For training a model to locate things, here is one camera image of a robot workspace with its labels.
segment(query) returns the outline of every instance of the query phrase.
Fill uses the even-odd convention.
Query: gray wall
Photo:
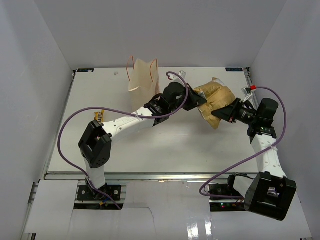
[[[248,67],[286,0],[35,0],[65,59],[124,67]]]
[[[288,126],[279,145],[280,161],[297,182],[312,236],[319,240],[320,1],[287,1],[252,65],[252,79],[283,98]],[[257,95],[271,96],[262,90]],[[282,117],[277,114],[278,133]]]
[[[0,0],[0,239],[20,237],[72,71],[33,0]]]

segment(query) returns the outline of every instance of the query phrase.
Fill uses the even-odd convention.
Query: robotic arm
[[[133,114],[146,117],[164,116],[176,110],[185,97],[186,88],[176,77],[162,94],[154,96]],[[206,102],[206,99],[197,95],[188,85],[188,97],[182,107],[184,110],[190,111]],[[276,141],[277,135],[271,125],[278,106],[276,101],[264,98],[255,110],[249,101],[236,98],[229,106],[215,110],[211,114],[229,123],[240,121],[247,124],[250,143],[258,153]],[[125,116],[101,124],[97,121],[90,122],[78,146],[93,185],[101,190],[106,185],[104,165],[110,159],[113,144],[132,133],[152,128],[168,119],[169,117],[148,119]],[[259,155],[256,160],[259,173],[255,179],[233,174],[229,176],[228,186],[244,197],[246,211],[283,220],[295,195],[296,183],[286,177],[275,147]]]

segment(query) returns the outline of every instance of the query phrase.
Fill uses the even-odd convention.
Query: white table
[[[195,88],[219,78],[234,95],[244,98],[242,88],[248,86],[244,72],[226,72],[225,68],[160,67],[160,90],[170,83],[167,71],[185,71],[186,81]],[[125,68],[95,68],[94,72],[78,72],[70,92],[63,122],[75,111],[86,107],[107,107],[131,112],[128,77]],[[94,110],[77,115],[65,128],[61,148],[65,156],[85,168],[78,142]],[[104,121],[122,117],[105,112]],[[197,109],[181,110],[164,123],[133,134],[114,146],[105,165],[108,173],[218,173],[251,156],[254,150],[247,136],[248,126],[238,122],[221,122],[214,130]],[[255,160],[242,164],[235,172],[256,173]],[[48,173],[78,173],[60,157],[55,145]]]

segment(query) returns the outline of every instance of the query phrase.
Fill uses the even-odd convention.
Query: white paper bag
[[[129,78],[128,90],[131,97],[132,111],[134,112],[148,103],[153,96],[160,93],[159,71],[158,59],[148,63],[137,59],[134,63],[134,57],[131,56],[130,58],[132,58],[133,70],[129,74],[127,64],[126,73]]]

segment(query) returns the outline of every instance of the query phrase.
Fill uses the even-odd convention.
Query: bag handle
[[[158,59],[157,59],[157,58],[155,58],[155,59],[152,61],[151,65],[150,65],[150,76],[151,76],[151,81],[152,81],[152,82],[154,82],[154,78],[152,77],[152,74],[151,74],[151,67],[152,67],[152,64],[154,64],[155,61],[156,61],[155,70],[158,70]]]
[[[129,65],[129,61],[130,59],[132,59],[132,65],[133,65],[133,70],[135,69],[135,60],[134,60],[134,56],[131,55],[128,59],[128,61],[126,62],[126,74],[128,75],[128,79],[129,79],[129,82],[131,82],[130,80],[130,76],[129,76],[129,72],[128,72],[128,65]]]

